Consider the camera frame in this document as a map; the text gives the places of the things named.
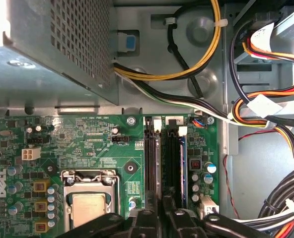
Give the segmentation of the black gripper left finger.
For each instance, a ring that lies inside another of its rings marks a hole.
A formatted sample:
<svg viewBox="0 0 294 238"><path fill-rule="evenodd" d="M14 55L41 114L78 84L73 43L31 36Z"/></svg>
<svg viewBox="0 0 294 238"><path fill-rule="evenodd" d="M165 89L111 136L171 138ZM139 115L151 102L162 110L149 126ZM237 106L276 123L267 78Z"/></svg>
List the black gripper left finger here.
<svg viewBox="0 0 294 238"><path fill-rule="evenodd" d="M156 238L158 237L158 198L145 193L145 208L132 209L128 218L116 213L102 215L59 238Z"/></svg>

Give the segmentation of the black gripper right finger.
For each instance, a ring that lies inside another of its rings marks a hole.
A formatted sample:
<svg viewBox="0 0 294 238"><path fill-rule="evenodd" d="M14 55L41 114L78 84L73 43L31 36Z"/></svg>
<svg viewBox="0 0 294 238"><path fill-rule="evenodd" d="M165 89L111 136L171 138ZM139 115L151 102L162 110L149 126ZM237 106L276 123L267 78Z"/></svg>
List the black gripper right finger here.
<svg viewBox="0 0 294 238"><path fill-rule="evenodd" d="M163 209L172 238L269 238L247 225L213 213L202 220L191 210L176 207L171 193L163 196Z"/></svg>

